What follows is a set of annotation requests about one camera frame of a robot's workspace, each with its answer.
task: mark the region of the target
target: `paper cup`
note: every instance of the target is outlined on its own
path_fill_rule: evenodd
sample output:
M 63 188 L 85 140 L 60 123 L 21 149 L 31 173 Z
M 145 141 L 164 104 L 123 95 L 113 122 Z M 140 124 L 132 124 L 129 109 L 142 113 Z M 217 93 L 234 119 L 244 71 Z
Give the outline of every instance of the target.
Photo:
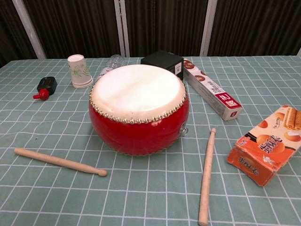
M 75 88 L 85 88 L 93 83 L 93 78 L 83 55 L 75 54 L 68 57 L 72 84 Z

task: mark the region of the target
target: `drum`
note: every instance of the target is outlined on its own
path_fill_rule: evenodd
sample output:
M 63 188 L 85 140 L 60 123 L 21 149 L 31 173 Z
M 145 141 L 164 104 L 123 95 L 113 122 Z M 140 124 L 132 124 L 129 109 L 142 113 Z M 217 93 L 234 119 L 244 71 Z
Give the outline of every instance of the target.
M 116 151 L 147 155 L 187 132 L 189 98 L 183 82 L 151 65 L 116 68 L 96 81 L 89 114 L 101 139 Z

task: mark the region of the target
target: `drum head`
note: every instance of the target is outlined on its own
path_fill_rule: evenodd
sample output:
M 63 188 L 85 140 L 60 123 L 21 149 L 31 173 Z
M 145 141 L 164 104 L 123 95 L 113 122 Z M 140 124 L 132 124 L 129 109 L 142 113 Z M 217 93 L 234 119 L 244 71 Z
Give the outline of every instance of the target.
M 101 115 L 131 124 L 168 117 L 185 98 L 185 86 L 177 76 L 151 65 L 116 68 L 90 92 L 90 103 Z

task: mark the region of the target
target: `dark curtain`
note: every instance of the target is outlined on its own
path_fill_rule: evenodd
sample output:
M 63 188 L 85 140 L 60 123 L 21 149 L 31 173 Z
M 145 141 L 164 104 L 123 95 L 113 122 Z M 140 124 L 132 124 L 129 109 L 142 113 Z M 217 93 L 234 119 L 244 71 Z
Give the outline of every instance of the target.
M 47 58 L 120 54 L 113 0 L 24 0 Z
M 0 0 L 0 37 L 0 67 L 12 60 L 37 58 L 11 0 Z
M 199 56 L 208 0 L 126 0 L 131 57 Z
M 208 56 L 296 55 L 300 0 L 218 0 Z

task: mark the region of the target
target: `drumstick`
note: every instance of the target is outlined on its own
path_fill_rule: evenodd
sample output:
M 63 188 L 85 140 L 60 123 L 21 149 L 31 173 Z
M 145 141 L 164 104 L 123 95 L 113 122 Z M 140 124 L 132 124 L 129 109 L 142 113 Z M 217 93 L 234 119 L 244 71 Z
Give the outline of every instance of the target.
M 79 162 L 62 159 L 62 158 L 58 158 L 55 156 L 42 154 L 42 153 L 38 153 L 38 152 L 33 152 L 33 151 L 26 150 L 23 148 L 16 148 L 15 153 L 22 155 L 22 156 L 29 157 L 29 158 L 37 159 L 40 161 L 45 161 L 45 162 L 49 162 L 49 163 L 52 163 L 55 165 L 64 166 L 64 167 L 71 168 L 74 170 L 82 171 L 85 173 L 95 173 L 101 177 L 105 177 L 108 174 L 107 171 L 105 171 L 104 169 L 97 169 L 92 166 L 82 164 Z
M 206 150 L 205 166 L 204 166 L 203 179 L 202 179 L 202 190 L 201 190 L 201 197 L 200 197 L 200 204 L 199 204 L 199 215 L 198 215 L 198 224 L 200 226 L 208 225 L 210 180 L 211 180 L 211 168 L 212 168 L 215 133 L 216 133 L 216 129 L 212 128 L 208 140 L 207 150 Z

